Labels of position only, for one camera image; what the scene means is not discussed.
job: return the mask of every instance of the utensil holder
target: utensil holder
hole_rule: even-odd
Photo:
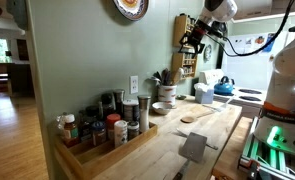
[[[176,89],[175,86],[158,86],[158,101],[166,102],[175,106],[176,103]]]

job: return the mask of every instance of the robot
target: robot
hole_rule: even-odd
[[[222,37],[210,27],[212,22],[226,22],[236,12],[233,0],[205,0],[194,29],[184,35],[181,45],[190,44],[195,54],[201,53],[204,45],[200,42],[206,33]],[[273,65],[267,98],[254,136],[276,150],[295,155],[295,39],[275,57]]]
[[[254,135],[277,150],[295,155],[295,39],[278,53],[273,65]]]

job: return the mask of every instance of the wall clock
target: wall clock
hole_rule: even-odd
[[[211,45],[207,45],[204,50],[204,61],[209,61],[211,58]]]

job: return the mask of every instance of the bowl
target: bowl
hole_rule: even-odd
[[[186,96],[184,96],[184,95],[177,95],[176,99],[184,100],[184,99],[186,99]]]
[[[165,102],[156,102],[152,105],[154,111],[158,114],[166,115],[173,108],[171,104]]]

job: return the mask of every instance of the green wall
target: green wall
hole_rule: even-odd
[[[156,71],[171,67],[173,27],[180,13],[197,17],[202,0],[150,0],[144,18],[124,18],[113,1],[30,0],[35,72],[39,87],[37,103],[50,176],[61,177],[53,157],[55,118],[96,104],[104,92],[125,89],[125,99],[157,94],[155,83],[146,80]],[[212,60],[199,55],[199,71],[216,67],[218,46]],[[138,75],[139,93],[130,95],[129,76]],[[177,94],[191,94],[198,77],[178,84]]]

